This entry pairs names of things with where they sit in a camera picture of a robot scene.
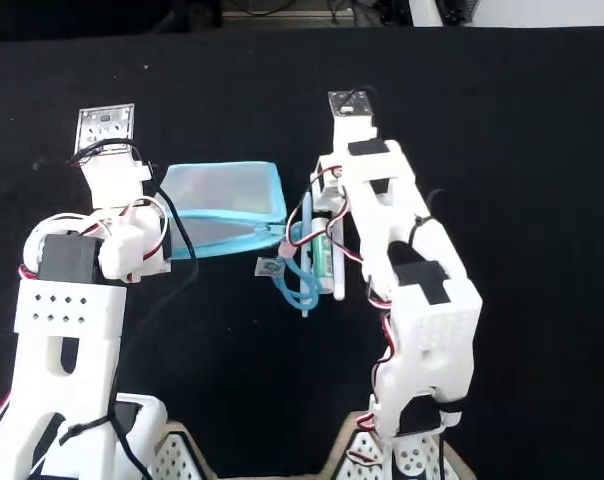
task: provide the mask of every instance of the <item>blue cord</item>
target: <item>blue cord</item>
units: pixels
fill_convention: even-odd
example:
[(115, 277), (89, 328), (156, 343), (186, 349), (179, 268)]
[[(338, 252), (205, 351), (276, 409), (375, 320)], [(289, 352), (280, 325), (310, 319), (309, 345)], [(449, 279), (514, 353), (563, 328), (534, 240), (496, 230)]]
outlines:
[[(291, 235), (294, 239), (300, 238), (300, 224), (296, 223), (291, 229)], [(293, 308), (298, 310), (312, 310), (314, 309), (320, 300), (320, 292), (322, 291), (322, 285), (320, 281), (311, 273), (303, 272), (297, 263), (292, 258), (278, 257), (279, 261), (284, 261), (284, 264), (289, 268), (295, 275), (307, 284), (309, 287), (308, 293), (300, 293), (296, 290), (291, 290), (286, 286), (284, 281), (284, 275), (279, 277), (272, 277), (273, 284), (277, 287), (284, 299)]]

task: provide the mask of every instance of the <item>black wire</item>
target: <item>black wire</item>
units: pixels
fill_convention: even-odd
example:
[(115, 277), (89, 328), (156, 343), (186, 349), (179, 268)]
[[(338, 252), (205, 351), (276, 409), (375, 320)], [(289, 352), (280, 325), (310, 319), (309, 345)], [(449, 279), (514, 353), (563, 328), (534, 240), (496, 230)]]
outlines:
[(286, 10), (287, 8), (292, 7), (295, 4), (295, 2), (297, 2), (297, 0), (288, 0), (286, 3), (282, 4), (281, 6), (279, 6), (277, 8), (274, 8), (273, 10), (269, 10), (268, 12), (252, 12), (248, 8), (243, 7), (242, 5), (237, 3), (235, 0), (230, 0), (230, 1), (235, 6), (235, 8), (237, 8), (241, 12), (244, 12), (247, 15), (250, 15), (252, 17), (268, 17), (269, 15), (273, 15), (274, 13), (278, 13), (283, 10)]
[(356, 10), (357, 4), (358, 4), (357, 0), (351, 0), (351, 11), (353, 12), (353, 26), (354, 27), (358, 26), (358, 14), (357, 14), (357, 10)]
[(122, 424), (120, 421), (113, 416), (111, 418), (111, 426), (113, 426), (113, 430), (115, 431), (115, 436), (118, 437), (120, 441), (120, 445), (122, 445), (122, 450), (124, 450), (124, 454), (126, 458), (138, 469), (138, 471), (142, 474), (142, 478), (144, 480), (153, 480), (153, 477), (146, 469), (146, 467), (142, 464), (142, 462), (135, 456), (133, 450), (131, 450), (131, 445), (129, 445), (129, 441), (126, 439), (126, 433), (124, 428), (122, 428)]
[(438, 439), (438, 448), (440, 451), (438, 452), (438, 463), (440, 464), (440, 480), (445, 479), (444, 473), (444, 430), (440, 433), (440, 438)]
[(344, 2), (346, 2), (346, 0), (340, 0), (340, 2), (334, 8), (331, 5), (332, 0), (326, 0), (326, 8), (329, 11), (329, 13), (331, 14), (331, 23), (333, 25), (340, 24), (340, 22), (338, 21), (337, 13), (342, 8), (342, 5), (344, 5)]
[[(124, 453), (126, 454), (127, 458), (138, 469), (138, 471), (140, 472), (140, 474), (142, 475), (142, 477), (145, 480), (152, 480), (152, 477), (149, 475), (149, 472), (146, 470), (146, 468), (144, 467), (142, 462), (140, 462), (140, 460), (135, 456), (135, 454), (131, 450), (131, 446), (129, 445), (129, 442), (126, 438), (126, 433), (124, 432), (122, 425), (117, 420), (117, 418), (115, 417), (115, 414), (114, 414), (115, 402), (117, 399), (117, 383), (118, 383), (118, 379), (119, 379), (119, 375), (120, 375), (120, 371), (121, 371), (120, 366), (124, 363), (124, 360), (126, 359), (127, 355), (129, 354), (129, 352), (132, 351), (133, 346), (136, 344), (136, 342), (138, 342), (140, 340), (142, 333), (144, 332), (146, 327), (148, 327), (148, 325), (156, 318), (157, 314), (168, 303), (170, 303), (179, 293), (181, 293), (184, 290), (184, 288), (186, 288), (187, 285), (189, 285), (192, 281), (194, 281), (197, 278), (199, 265), (198, 265), (197, 255), (195, 254), (195, 248), (193, 247), (193, 243), (191, 242), (191, 239), (189, 238), (189, 234), (187, 233), (186, 229), (184, 228), (184, 224), (182, 223), (182, 219), (180, 218), (180, 215), (178, 214), (178, 211), (175, 208), (173, 200), (171, 200), (171, 197), (169, 197), (169, 195), (164, 191), (164, 189), (162, 189), (160, 182), (159, 182), (158, 178), (156, 177), (155, 172), (153, 171), (153, 166), (149, 162), (145, 162), (142, 159), (142, 155), (140, 155), (140, 150), (139, 150), (137, 144), (133, 140), (128, 139), (128, 138), (107, 138), (104, 140), (100, 140), (100, 141), (98, 141), (92, 145), (89, 145), (88, 147), (83, 148), (83, 149), (79, 150), (78, 152), (76, 152), (69, 159), (67, 164), (68, 165), (83, 165), (86, 162), (90, 161), (90, 159), (91, 159), (90, 157), (92, 154), (101, 151), (102, 148), (107, 145), (129, 145), (131, 147), (131, 150), (133, 150), (133, 152), (138, 157), (138, 160), (141, 161), (142, 163), (145, 163), (148, 166), (149, 172), (151, 174), (151, 180), (150, 180), (151, 184), (155, 188), (156, 193), (158, 195), (160, 195), (160, 197), (162, 197), (162, 199), (166, 202), (167, 206), (169, 207), (169, 210), (171, 211), (171, 215), (173, 216), (173, 221), (175, 222), (175, 225), (178, 228), (180, 235), (182, 236), (182, 240), (184, 241), (184, 244), (186, 245), (186, 248), (189, 252), (189, 256), (191, 257), (191, 262), (192, 262), (192, 269), (191, 269), (190, 275), (188, 275), (175, 289), (173, 289), (171, 292), (169, 292), (167, 295), (165, 295), (163, 298), (161, 298), (159, 301), (157, 301), (154, 304), (153, 308), (151, 310), (149, 310), (147, 312), (147, 314), (144, 317), (142, 317), (142, 320), (140, 320), (138, 322), (138, 326), (137, 326), (136, 331), (133, 334), (133, 337), (128, 342), (126, 342), (124, 344), (124, 346), (122, 347), (122, 349), (120, 350), (119, 362), (118, 362), (117, 367), (115, 368), (115, 372), (113, 374), (113, 381), (111, 383), (111, 394), (109, 396), (109, 405), (108, 405), (108, 409), (107, 409), (107, 415), (105, 417), (103, 417), (103, 418), (109, 418), (111, 425), (113, 426), (113, 430), (115, 431), (115, 435), (118, 437), (118, 440), (120, 441), (120, 444), (122, 445), (122, 449), (124, 450)], [(72, 429), (75, 428), (77, 431), (76, 435), (79, 435), (80, 433), (82, 433), (85, 430), (88, 430), (89, 428), (94, 428), (95, 426), (101, 425), (101, 423), (100, 423), (101, 420), (102, 419), (98, 419), (94, 422), (89, 422), (88, 424), (83, 424), (81, 426), (74, 425), (69, 428), (69, 431), (71, 431)]]

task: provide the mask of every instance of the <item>metal plate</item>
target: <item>metal plate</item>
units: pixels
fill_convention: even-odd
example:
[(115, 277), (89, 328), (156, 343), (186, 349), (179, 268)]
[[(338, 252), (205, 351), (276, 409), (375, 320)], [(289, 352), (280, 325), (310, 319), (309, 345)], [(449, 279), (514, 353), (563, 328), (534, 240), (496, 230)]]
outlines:
[(364, 90), (329, 92), (329, 104), (336, 117), (361, 117), (373, 115), (369, 97)]
[[(134, 104), (83, 108), (78, 118), (75, 151), (105, 138), (133, 138)], [(128, 145), (106, 145), (103, 153), (126, 152)]]

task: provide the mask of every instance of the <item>white wire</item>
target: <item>white wire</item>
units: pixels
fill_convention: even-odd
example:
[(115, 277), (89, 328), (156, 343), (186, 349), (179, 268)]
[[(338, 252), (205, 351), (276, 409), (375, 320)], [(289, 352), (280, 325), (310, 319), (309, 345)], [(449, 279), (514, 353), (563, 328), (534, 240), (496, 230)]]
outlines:
[(139, 202), (140, 200), (146, 200), (147, 202), (150, 202), (153, 205), (155, 205), (157, 207), (157, 209), (160, 210), (160, 212), (162, 212), (162, 218), (164, 218), (164, 225), (162, 225), (162, 231), (160, 232), (160, 238), (158, 239), (157, 242), (155, 242), (155, 244), (153, 245), (153, 248), (149, 249), (149, 252), (153, 252), (154, 250), (157, 250), (160, 248), (160, 246), (162, 245), (162, 242), (164, 241), (164, 237), (166, 237), (166, 232), (168, 231), (168, 228), (169, 228), (169, 218), (166, 214), (166, 209), (164, 208), (164, 205), (162, 205), (160, 202), (158, 202), (155, 198), (149, 197), (146, 195), (136, 198), (133, 202), (131, 202), (129, 204), (129, 206), (127, 207), (127, 211), (131, 207), (134, 207), (135, 204), (137, 202)]
[(81, 213), (72, 213), (72, 212), (56, 213), (55, 215), (51, 215), (49, 218), (45, 218), (40, 223), (38, 223), (35, 226), (35, 228), (33, 229), (33, 231), (35, 232), (36, 230), (38, 230), (40, 228), (40, 226), (42, 226), (43, 224), (45, 224), (47, 222), (52, 222), (54, 220), (60, 220), (60, 219), (69, 219), (69, 218), (74, 218), (77, 220), (85, 220), (89, 217), (88, 217), (88, 215), (82, 215)]

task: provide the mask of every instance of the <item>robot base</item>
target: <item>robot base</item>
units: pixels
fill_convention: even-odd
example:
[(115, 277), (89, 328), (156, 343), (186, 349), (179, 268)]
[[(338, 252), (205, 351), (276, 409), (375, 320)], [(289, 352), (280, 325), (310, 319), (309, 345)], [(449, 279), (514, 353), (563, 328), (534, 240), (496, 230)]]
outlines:
[[(228, 480), (382, 480), (382, 468), (355, 465), (346, 456), (348, 450), (381, 457), (382, 452), (373, 442), (371, 435), (356, 431), (355, 419), (362, 412), (350, 414), (336, 439), (329, 458), (320, 473), (295, 477), (242, 477)], [(397, 460), (394, 478), (423, 478), (440, 480), (437, 438), (412, 436), (400, 440), (396, 451)], [(445, 478), (447, 480), (476, 480), (475, 474), (457, 453), (445, 443)], [(154, 480), (217, 480), (219, 477), (207, 465), (193, 437), (180, 423), (170, 422), (166, 426), (163, 442), (157, 449), (151, 467)]]

